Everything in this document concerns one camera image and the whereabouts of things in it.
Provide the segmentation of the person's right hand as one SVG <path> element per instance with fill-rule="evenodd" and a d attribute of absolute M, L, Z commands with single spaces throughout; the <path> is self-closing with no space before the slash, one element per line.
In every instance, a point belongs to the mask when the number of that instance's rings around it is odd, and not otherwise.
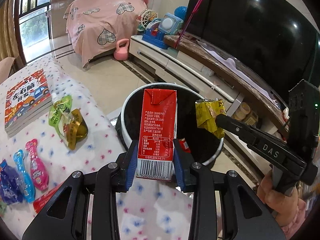
<path fill-rule="evenodd" d="M 297 189 L 293 189 L 291 196 L 286 196 L 272 187 L 272 171 L 269 171 L 258 187 L 260 200 L 278 213 L 276 221 L 281 227 L 300 227 L 305 220 L 306 202 L 298 197 Z"/>

